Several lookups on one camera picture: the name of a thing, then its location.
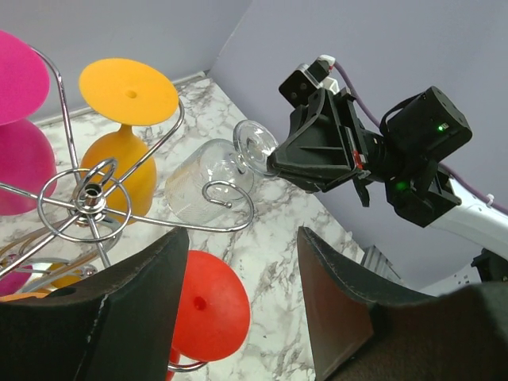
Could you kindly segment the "clear wine glass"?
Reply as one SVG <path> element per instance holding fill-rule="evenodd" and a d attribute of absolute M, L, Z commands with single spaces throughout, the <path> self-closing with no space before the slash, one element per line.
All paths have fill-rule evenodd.
<path fill-rule="evenodd" d="M 171 212 L 192 225 L 204 225 L 251 193 L 255 181 L 271 178 L 267 159 L 278 147 L 275 137 L 256 121 L 240 121 L 233 139 L 213 139 L 190 154 L 167 178 L 164 194 Z"/>

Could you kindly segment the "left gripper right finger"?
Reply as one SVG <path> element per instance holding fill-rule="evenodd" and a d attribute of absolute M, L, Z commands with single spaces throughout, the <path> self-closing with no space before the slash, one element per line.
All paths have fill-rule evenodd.
<path fill-rule="evenodd" d="M 308 227 L 297 246 L 317 379 L 506 379 L 505 283 L 433 297 L 369 271 Z"/>

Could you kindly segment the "chrome wine glass rack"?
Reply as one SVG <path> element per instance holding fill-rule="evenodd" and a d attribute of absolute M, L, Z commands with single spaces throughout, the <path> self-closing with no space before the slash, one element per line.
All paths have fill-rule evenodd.
<path fill-rule="evenodd" d="M 183 119 L 184 114 L 185 109 L 179 100 L 177 110 L 172 116 Z M 57 223 L 45 221 L 41 229 L 33 232 L 33 237 L 37 239 L 36 245 L 19 254 L 14 261 L 2 262 L 2 276 L 27 266 L 31 258 L 52 240 L 65 238 L 67 228 L 75 224 L 91 228 L 100 222 L 110 224 L 109 234 L 93 235 L 90 239 L 95 250 L 90 252 L 88 257 L 93 260 L 97 256 L 106 256 L 108 248 L 117 243 L 128 223 L 136 218 L 136 214 L 132 213 L 129 193 L 122 183 L 152 157 L 152 154 L 152 150 L 148 150 L 119 180 L 113 177 L 117 167 L 117 161 L 113 157 L 98 162 L 91 169 L 73 166 L 69 172 L 76 179 L 75 189 L 70 199 L 63 204 L 68 213 L 67 218 Z M 188 226 L 185 224 L 169 224 L 169 232 L 176 228 L 184 228 L 188 233 Z"/>

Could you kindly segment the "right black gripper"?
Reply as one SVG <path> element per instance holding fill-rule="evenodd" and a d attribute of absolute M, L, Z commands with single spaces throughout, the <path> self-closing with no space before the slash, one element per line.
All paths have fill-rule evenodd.
<path fill-rule="evenodd" d="M 362 206 L 370 206 L 367 186 L 391 175 L 386 139 L 365 129 L 349 89 L 316 90 L 290 114 L 287 139 L 267 159 L 278 177 L 311 193 L 329 191 L 349 180 Z"/>

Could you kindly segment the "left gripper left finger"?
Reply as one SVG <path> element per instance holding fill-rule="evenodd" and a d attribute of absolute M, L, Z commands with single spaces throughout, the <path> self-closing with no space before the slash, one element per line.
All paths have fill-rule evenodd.
<path fill-rule="evenodd" d="M 188 233 L 44 298 L 1 304 L 3 380 L 163 380 L 183 286 Z"/>

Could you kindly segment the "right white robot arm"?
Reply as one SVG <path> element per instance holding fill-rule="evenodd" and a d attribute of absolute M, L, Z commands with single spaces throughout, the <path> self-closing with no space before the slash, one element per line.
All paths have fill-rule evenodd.
<path fill-rule="evenodd" d="M 382 183 L 402 219 L 441 229 L 481 247 L 471 266 L 482 282 L 507 279 L 507 211 L 472 190 L 444 159 L 472 137 L 465 116 L 437 87 L 401 101 L 376 131 L 358 118 L 349 89 L 316 89 L 294 104 L 287 139 L 267 168 L 310 192 L 352 182 L 363 206 L 368 187 Z"/>

